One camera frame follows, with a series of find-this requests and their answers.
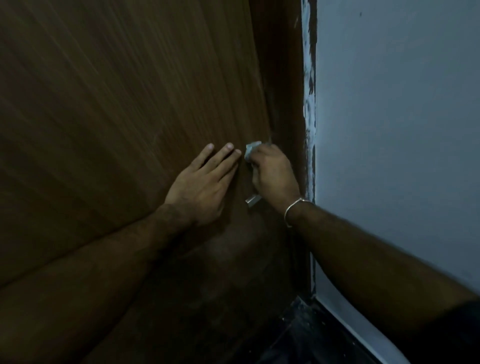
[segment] silver bracelet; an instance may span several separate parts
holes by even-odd
[[[291,204],[290,206],[287,207],[287,209],[285,210],[285,214],[283,215],[283,220],[285,221],[285,224],[287,225],[287,228],[291,228],[292,226],[287,222],[287,212],[288,210],[290,210],[290,208],[295,205],[297,202],[300,202],[300,201],[304,201],[304,202],[308,202],[307,200],[305,200],[304,198],[299,198],[297,201],[295,201],[293,204]]]

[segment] black shirt sleeve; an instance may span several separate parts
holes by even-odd
[[[480,363],[480,301],[429,324],[404,352],[412,364]]]

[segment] forearm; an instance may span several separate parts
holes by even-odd
[[[68,358],[126,309],[160,250],[188,222],[170,206],[0,291],[0,358]]]
[[[477,296],[420,260],[310,203],[288,220],[342,294],[397,344]]]

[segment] white wall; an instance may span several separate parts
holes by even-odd
[[[480,4],[318,0],[317,204],[480,291]],[[317,273],[320,300],[405,359]]]

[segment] person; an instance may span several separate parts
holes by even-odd
[[[218,218],[241,156],[209,144],[151,215],[0,291],[0,360],[68,360],[128,306],[154,260],[177,234]],[[305,240],[343,295],[412,362],[478,358],[478,297],[453,279],[321,207],[301,201],[275,145],[250,155],[260,195]],[[109,265],[101,264],[108,257]]]

